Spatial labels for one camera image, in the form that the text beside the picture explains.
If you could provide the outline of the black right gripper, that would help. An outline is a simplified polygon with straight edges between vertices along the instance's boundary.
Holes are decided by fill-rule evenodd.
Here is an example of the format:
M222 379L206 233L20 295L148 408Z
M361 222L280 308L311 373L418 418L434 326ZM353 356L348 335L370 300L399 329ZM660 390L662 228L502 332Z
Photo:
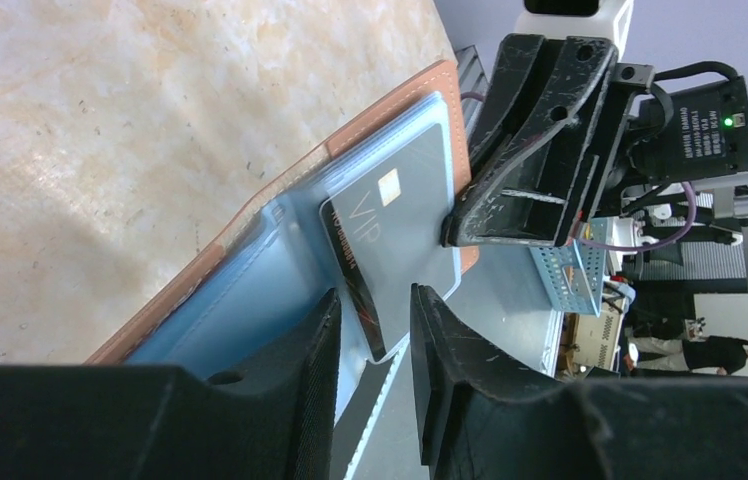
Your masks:
M565 245L582 211L618 49L606 38L509 34L468 140L472 179L441 233L445 246ZM596 217L622 214L633 186L669 187L748 172L748 88L719 61L658 72L628 122Z

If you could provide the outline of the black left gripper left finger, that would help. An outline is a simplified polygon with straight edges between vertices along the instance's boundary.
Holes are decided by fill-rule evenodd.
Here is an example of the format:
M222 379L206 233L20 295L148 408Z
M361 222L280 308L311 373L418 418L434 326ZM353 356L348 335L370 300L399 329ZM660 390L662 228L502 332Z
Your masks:
M173 365L0 365L0 479L325 479L341 303L200 379Z

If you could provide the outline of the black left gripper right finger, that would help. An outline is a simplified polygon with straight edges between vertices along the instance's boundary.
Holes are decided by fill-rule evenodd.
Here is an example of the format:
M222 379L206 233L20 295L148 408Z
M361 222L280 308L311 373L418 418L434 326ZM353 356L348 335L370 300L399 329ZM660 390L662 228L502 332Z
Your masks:
M748 479L748 377L561 382L410 288L421 463L433 479Z

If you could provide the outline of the black VIP credit card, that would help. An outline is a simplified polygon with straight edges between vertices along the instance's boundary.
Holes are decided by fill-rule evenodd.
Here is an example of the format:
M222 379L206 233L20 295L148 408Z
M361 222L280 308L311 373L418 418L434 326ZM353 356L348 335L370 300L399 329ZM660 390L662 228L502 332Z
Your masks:
M455 196L450 147L441 122L396 122L343 155L345 174L327 183L321 220L374 364L408 333L411 285L449 297L478 259L441 241Z

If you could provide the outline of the brown leather card holder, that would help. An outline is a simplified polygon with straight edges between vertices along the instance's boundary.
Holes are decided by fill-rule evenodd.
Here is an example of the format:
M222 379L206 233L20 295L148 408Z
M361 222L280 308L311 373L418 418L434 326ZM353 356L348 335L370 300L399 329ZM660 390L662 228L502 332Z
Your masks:
M471 180L456 65L408 79L259 190L229 224L92 356L100 365L172 364L207 379L296 326L329 290L341 303L334 423L369 344L320 215L342 156L399 122L449 129L454 201Z

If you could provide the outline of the blue plastic basket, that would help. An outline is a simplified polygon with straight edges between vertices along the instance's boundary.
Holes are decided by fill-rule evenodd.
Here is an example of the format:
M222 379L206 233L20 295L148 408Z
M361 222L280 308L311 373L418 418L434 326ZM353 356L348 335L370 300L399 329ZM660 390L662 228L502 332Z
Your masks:
M530 247L551 306L563 313L598 316L607 278L608 251L582 243L583 239L605 243L606 219L593 220L581 237L563 247Z

